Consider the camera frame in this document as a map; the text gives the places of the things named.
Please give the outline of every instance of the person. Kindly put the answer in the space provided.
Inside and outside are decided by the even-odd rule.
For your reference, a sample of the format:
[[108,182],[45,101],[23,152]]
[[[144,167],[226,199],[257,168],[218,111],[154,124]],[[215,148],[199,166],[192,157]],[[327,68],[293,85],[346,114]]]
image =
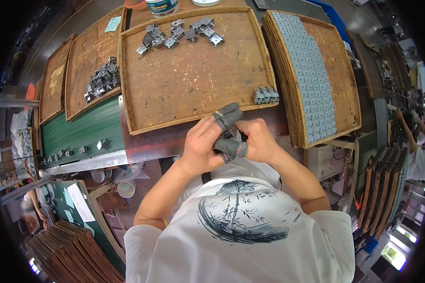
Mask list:
[[35,228],[39,226],[38,220],[33,217],[33,209],[41,219],[43,229],[48,228],[49,225],[47,223],[47,216],[45,216],[39,207],[38,197],[36,196],[35,190],[31,190],[23,196],[23,199],[20,203],[20,208],[22,211],[22,218],[27,223],[27,226],[29,226],[29,231],[34,232]]
[[[233,122],[246,142],[218,143],[229,114],[191,128],[182,157],[142,200],[124,236],[126,282],[351,282],[350,216],[331,210],[263,119]],[[275,189],[279,178],[293,198]]]
[[419,115],[414,111],[413,118],[417,120],[420,126],[420,134],[417,137],[417,141],[412,135],[411,129],[409,129],[406,123],[403,113],[401,110],[396,110],[395,115],[402,123],[402,127],[408,137],[409,143],[409,156],[408,156],[408,171],[406,173],[407,180],[425,180],[425,150],[421,146],[425,143],[425,123],[419,118]]

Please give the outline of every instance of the green conveyor belt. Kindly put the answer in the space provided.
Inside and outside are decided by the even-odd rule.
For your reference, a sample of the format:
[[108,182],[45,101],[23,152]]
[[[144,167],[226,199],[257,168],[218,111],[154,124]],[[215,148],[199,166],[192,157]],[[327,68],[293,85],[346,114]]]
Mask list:
[[[41,126],[42,149],[44,157],[54,155],[60,150],[70,150],[73,156],[64,156],[46,167],[66,164],[124,149],[123,134],[119,121],[118,96],[112,97],[74,120],[66,121],[65,112],[60,113]],[[100,139],[108,139],[109,144],[103,149],[96,148]],[[88,152],[79,153],[82,146],[88,146]]]

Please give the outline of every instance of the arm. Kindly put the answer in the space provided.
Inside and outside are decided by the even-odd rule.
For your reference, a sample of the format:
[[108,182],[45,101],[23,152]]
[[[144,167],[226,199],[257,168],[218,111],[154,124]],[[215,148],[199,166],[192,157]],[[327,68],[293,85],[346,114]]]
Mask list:
[[405,134],[406,136],[408,136],[408,142],[409,142],[409,145],[411,146],[412,151],[417,152],[417,147],[418,147],[417,142],[414,139],[414,136],[412,135],[411,130],[408,127],[408,124],[406,124],[406,121],[403,118],[403,113],[400,110],[397,110],[395,111],[395,115],[398,117],[398,119],[402,123]]
[[422,121],[422,119],[420,119],[419,114],[417,114],[415,110],[412,110],[412,116],[419,123],[420,131],[422,131],[422,133],[425,134],[425,123]]
[[315,176],[276,143],[263,119],[238,121],[235,125],[249,137],[246,158],[271,165],[304,212],[330,210],[326,193]]
[[184,153],[159,179],[144,197],[134,218],[134,225],[151,225],[163,230],[164,218],[175,206],[186,184],[204,172],[224,164],[222,157],[212,150],[222,133],[213,116],[201,119],[189,130]]
[[35,210],[38,213],[39,218],[41,218],[42,221],[46,221],[47,220],[46,216],[44,215],[44,213],[39,208],[38,197],[36,196],[36,191],[35,190],[31,190],[27,194],[32,199],[33,206],[35,207]]

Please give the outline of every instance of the white paper sheet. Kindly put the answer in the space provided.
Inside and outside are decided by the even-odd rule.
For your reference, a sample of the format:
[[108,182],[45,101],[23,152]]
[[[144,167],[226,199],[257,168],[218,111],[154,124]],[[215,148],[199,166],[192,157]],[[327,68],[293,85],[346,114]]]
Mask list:
[[88,224],[84,223],[84,224],[83,224],[83,226],[84,226],[86,229],[89,229],[89,230],[91,231],[91,233],[92,233],[93,237],[95,236],[95,231],[93,230],[93,228],[91,228],[91,227],[90,227],[90,225],[88,225]]
[[68,187],[68,192],[83,222],[95,221],[96,219],[87,206],[77,183],[70,185]]
[[68,221],[70,223],[74,223],[74,218],[72,217],[71,212],[69,210],[65,210],[65,213],[66,213],[66,217],[68,218]]

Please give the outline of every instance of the wooden tray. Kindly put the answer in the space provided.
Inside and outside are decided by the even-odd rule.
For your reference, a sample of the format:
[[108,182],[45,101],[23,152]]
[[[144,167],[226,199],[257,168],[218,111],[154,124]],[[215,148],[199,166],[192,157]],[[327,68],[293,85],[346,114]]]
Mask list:
[[[330,137],[307,143],[306,118],[300,88],[288,50],[272,12],[298,16],[307,34],[314,36],[318,43],[334,100],[337,133]],[[360,128],[362,123],[356,80],[343,41],[335,26],[303,15],[273,10],[266,11],[262,23],[280,81],[280,93],[285,103],[291,144],[294,147],[307,149]]]
[[[152,48],[143,57],[136,52],[147,25],[157,24],[168,34],[171,21],[183,19],[188,29],[204,16],[215,19],[213,30],[225,35],[225,43],[217,48],[204,37],[194,43],[182,37],[173,50]],[[119,43],[121,90],[131,135],[198,120],[231,102],[238,102],[241,110],[278,105],[253,101],[255,87],[276,89],[276,82],[249,7],[200,8],[151,20],[123,32]]]
[[[90,103],[87,103],[84,97],[86,85],[90,82],[90,77],[94,76],[95,71],[107,63],[108,57],[118,57],[119,33],[126,27],[126,15],[126,8],[121,6],[98,20],[72,42],[66,74],[66,121],[120,93],[120,88],[117,87]],[[105,33],[104,30],[110,19],[119,16],[121,16],[121,22],[116,30]]]
[[65,109],[66,62],[74,38],[76,35],[71,35],[47,60],[39,96],[40,125]]

